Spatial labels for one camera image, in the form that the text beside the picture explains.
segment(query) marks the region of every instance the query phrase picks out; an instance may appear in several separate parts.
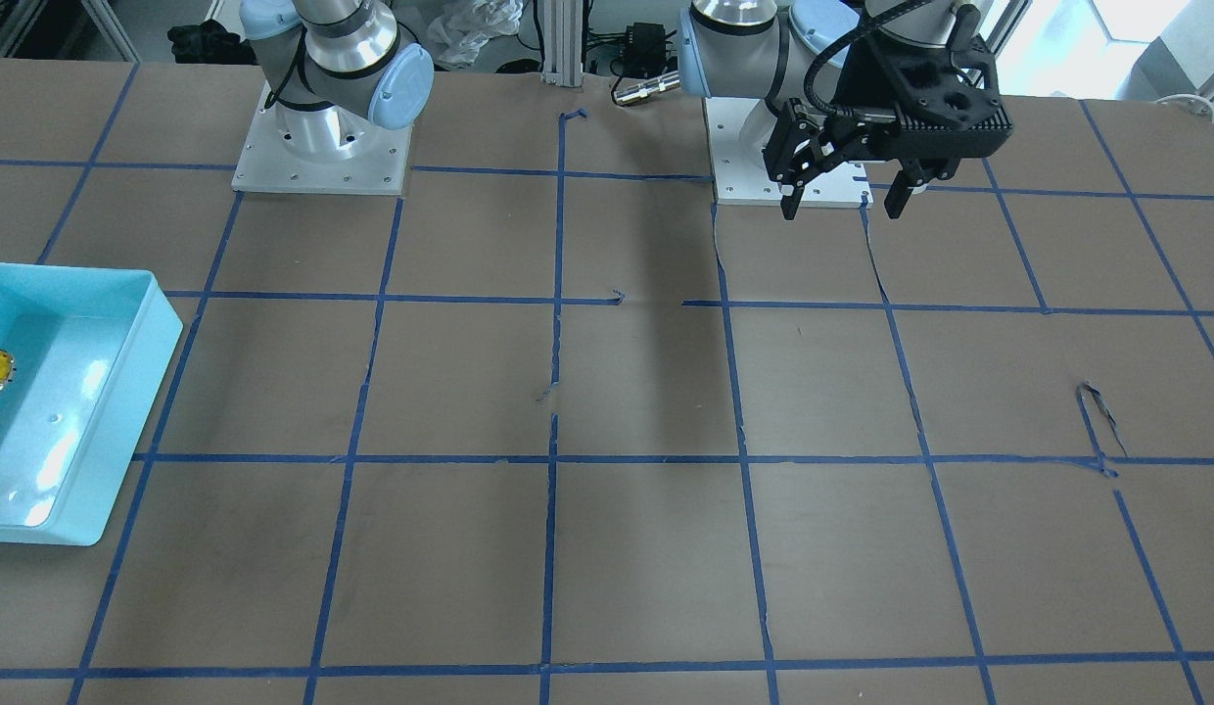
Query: metal connector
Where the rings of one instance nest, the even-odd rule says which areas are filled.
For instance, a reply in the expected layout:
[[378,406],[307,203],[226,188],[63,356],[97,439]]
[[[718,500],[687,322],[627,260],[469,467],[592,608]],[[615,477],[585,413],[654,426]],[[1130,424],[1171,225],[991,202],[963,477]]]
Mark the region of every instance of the metal connector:
[[617,106],[626,107],[641,103],[642,100],[649,98],[651,95],[666,93],[669,90],[676,89],[681,89],[681,74],[677,72],[669,72],[652,79],[643,80],[642,84],[635,84],[630,85],[628,89],[617,90],[617,92],[612,93],[612,98]]

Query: plastic bag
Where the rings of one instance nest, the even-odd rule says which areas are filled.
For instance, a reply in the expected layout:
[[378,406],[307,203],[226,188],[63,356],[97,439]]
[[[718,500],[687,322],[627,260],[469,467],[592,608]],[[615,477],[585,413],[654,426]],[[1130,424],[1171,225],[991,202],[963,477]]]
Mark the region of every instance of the plastic bag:
[[446,45],[437,62],[463,68],[476,62],[481,47],[495,36],[512,35],[521,28],[524,0],[459,0],[443,7],[429,24],[429,40]]

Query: white mounting plate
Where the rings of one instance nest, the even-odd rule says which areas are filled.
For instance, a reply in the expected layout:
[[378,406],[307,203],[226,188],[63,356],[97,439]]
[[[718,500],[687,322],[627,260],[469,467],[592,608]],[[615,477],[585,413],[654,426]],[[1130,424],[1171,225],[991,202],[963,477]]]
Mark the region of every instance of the white mounting plate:
[[[767,178],[764,159],[742,147],[738,135],[747,115],[759,103],[755,98],[707,98],[707,142],[710,167],[716,176],[716,200],[727,205],[776,205],[781,187]],[[815,209],[858,209],[863,197],[873,204],[868,172],[863,165],[845,164],[807,184],[802,206]]]
[[237,158],[232,189],[259,193],[345,193],[345,195],[402,195],[412,129],[369,130],[368,144],[342,161],[308,161],[285,148],[276,110],[263,109],[263,84],[250,132]]

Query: light blue plastic bin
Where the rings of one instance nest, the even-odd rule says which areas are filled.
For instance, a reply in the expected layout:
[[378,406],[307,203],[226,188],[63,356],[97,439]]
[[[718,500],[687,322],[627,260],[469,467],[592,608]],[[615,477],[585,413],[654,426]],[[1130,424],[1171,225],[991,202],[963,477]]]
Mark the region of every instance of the light blue plastic bin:
[[0,263],[0,540],[97,544],[180,334],[149,272]]

